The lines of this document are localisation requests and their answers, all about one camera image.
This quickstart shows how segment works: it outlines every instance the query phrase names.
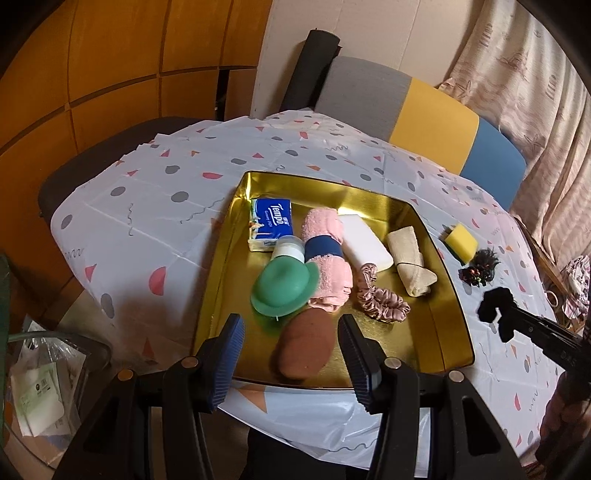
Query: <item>black foam roll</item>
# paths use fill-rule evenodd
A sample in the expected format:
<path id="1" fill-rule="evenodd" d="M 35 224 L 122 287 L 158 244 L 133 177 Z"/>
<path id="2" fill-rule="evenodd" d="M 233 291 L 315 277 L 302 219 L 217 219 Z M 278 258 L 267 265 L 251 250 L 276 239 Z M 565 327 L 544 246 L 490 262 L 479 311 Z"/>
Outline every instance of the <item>black foam roll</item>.
<path id="1" fill-rule="evenodd" d="M 338 55 L 340 38 L 324 30 L 310 30 L 287 87 L 281 110 L 314 108 L 330 63 Z"/>

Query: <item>pink towel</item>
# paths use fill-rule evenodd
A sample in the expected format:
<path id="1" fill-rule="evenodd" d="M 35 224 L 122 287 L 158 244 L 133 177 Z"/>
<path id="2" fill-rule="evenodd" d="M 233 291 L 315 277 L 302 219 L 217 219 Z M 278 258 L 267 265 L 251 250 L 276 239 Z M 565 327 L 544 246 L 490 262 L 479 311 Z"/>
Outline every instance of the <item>pink towel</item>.
<path id="1" fill-rule="evenodd" d="M 307 242 L 313 236 L 330 235 L 343 243 L 343 223 L 334 208 L 312 208 L 301 226 L 301 239 Z"/>
<path id="2" fill-rule="evenodd" d="M 330 235 L 339 245 L 343 243 L 343 223 L 336 210 L 314 208 L 308 212 L 301 227 L 301 238 L 307 242 L 319 235 Z M 344 258 L 337 255 L 318 255 L 309 261 L 318 265 L 320 281 L 308 305 L 335 312 L 345 304 L 351 294 L 351 267 Z"/>
<path id="3" fill-rule="evenodd" d="M 311 262 L 318 265 L 320 281 L 318 288 L 308 301 L 311 307 L 335 312 L 349 299 L 353 287 L 351 267 L 342 257 L 324 255 L 314 257 Z"/>

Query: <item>white wall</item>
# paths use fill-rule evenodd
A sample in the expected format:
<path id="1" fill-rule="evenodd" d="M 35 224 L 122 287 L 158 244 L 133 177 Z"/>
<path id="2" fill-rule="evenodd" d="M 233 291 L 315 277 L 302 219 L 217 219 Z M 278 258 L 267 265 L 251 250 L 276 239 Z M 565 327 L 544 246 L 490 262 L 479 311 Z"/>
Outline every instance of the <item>white wall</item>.
<path id="1" fill-rule="evenodd" d="M 484 0 L 274 0 L 261 50 L 252 114 L 279 110 L 308 32 L 340 37 L 341 55 L 445 80 Z"/>

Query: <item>patterned tablecloth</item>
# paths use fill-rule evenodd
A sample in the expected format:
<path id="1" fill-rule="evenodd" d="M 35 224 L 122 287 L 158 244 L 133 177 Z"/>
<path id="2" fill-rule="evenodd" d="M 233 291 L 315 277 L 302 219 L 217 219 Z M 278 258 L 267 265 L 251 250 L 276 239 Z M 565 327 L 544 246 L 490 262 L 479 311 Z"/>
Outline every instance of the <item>patterned tablecloth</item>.
<path id="1" fill-rule="evenodd" d="M 519 227 L 469 180 L 426 158 L 311 111 L 264 121 L 200 122 L 150 144 L 79 187 L 57 209 L 51 231 L 76 278 L 103 309 L 94 334 L 145 372 L 166 368 L 191 347 L 216 236 L 248 170 L 278 171 L 362 187 L 411 202 L 451 273 L 476 354 L 464 369 L 516 452 L 538 440 L 560 369 L 519 333 L 503 344 L 478 321 L 484 290 L 511 289 L 531 313 L 553 318 Z M 470 287 L 439 237 L 458 222 L 502 261 L 491 286 Z M 369 466 L 379 416 L 353 393 L 258 387 L 236 382 L 221 408 L 251 426 L 331 462 Z M 428 451 L 423 412 L 420 449 Z M 425 472 L 425 455 L 417 473 Z"/>

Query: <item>curtain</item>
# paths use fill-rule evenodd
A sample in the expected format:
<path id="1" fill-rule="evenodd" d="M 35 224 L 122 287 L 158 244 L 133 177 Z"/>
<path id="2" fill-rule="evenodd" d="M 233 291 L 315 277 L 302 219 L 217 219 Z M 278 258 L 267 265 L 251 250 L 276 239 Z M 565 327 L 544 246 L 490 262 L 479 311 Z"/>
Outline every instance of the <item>curtain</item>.
<path id="1" fill-rule="evenodd" d="M 591 252 L 591 98 L 552 35 L 515 0 L 486 0 L 440 90 L 488 120 L 527 169 L 511 206 L 560 269 Z"/>

